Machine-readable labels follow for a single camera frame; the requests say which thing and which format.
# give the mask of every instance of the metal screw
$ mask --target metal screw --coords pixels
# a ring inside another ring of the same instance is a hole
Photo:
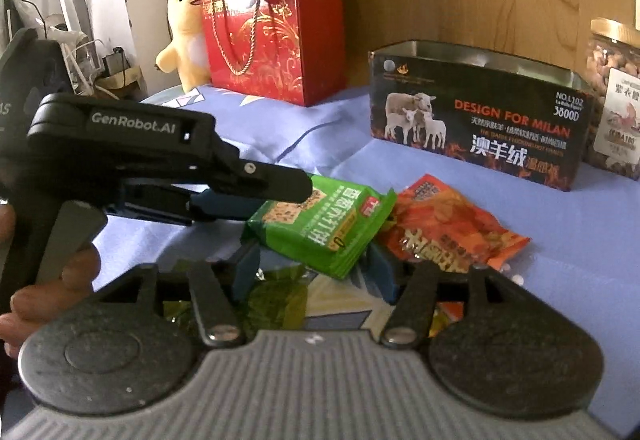
[[[417,338],[417,334],[411,328],[391,328],[385,333],[385,341],[390,344],[411,344]]]
[[[240,337],[240,330],[233,325],[217,325],[209,330],[209,339],[221,343],[230,343]]]

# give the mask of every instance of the yellow plush toy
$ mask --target yellow plush toy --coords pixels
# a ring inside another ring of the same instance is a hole
[[[164,73],[178,70],[184,92],[211,82],[202,26],[202,0],[169,0],[167,17],[174,40],[156,58]]]

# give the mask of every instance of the finger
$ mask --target finger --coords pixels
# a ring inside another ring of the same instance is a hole
[[[9,343],[4,343],[4,352],[12,359],[18,360],[20,348],[18,346],[12,346]]]
[[[90,289],[69,290],[62,281],[31,285],[18,290],[11,298],[11,309],[24,321],[48,323],[78,304]]]
[[[62,270],[63,285],[69,290],[87,290],[100,274],[100,254],[94,245],[71,258]]]
[[[0,339],[12,346],[19,347],[41,326],[41,323],[20,319],[16,314],[0,315]]]
[[[6,203],[0,205],[0,243],[7,241],[14,235],[15,211]]]

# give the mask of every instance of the candy wrapper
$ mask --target candy wrapper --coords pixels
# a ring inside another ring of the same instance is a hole
[[[178,262],[174,271],[183,270]],[[246,301],[234,306],[248,340],[258,330],[300,330],[305,323],[308,270],[303,265],[274,271],[258,270]],[[198,337],[198,325],[190,301],[164,301],[164,317],[191,337]]]
[[[370,187],[312,176],[314,190],[304,203],[268,201],[247,222],[272,250],[322,274],[344,279],[385,222],[396,202]]]
[[[433,312],[433,321],[429,330],[429,338],[433,339],[437,334],[443,331],[452,321],[458,321],[462,318],[464,307],[456,303],[441,303],[436,306]]]
[[[258,272],[258,281],[238,308],[242,329],[249,340],[258,330],[301,330],[305,324],[308,294],[307,270],[296,265]]]
[[[474,263],[500,269],[530,241],[430,175],[398,195],[378,238],[404,261],[431,260],[463,273]]]

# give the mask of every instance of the bed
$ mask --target bed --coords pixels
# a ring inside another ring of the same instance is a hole
[[[439,155],[373,139],[366,88],[348,89],[301,108],[201,87],[188,100],[179,88],[145,102],[180,105],[216,116],[218,132],[242,156],[308,172],[401,190],[425,173],[459,189],[532,242],[510,261],[510,275],[590,332],[606,359],[593,415],[620,435],[640,421],[640,185],[582,165],[570,193]],[[112,219],[98,237],[100,287],[139,263],[170,269],[180,258],[225,259],[241,225],[189,229]]]

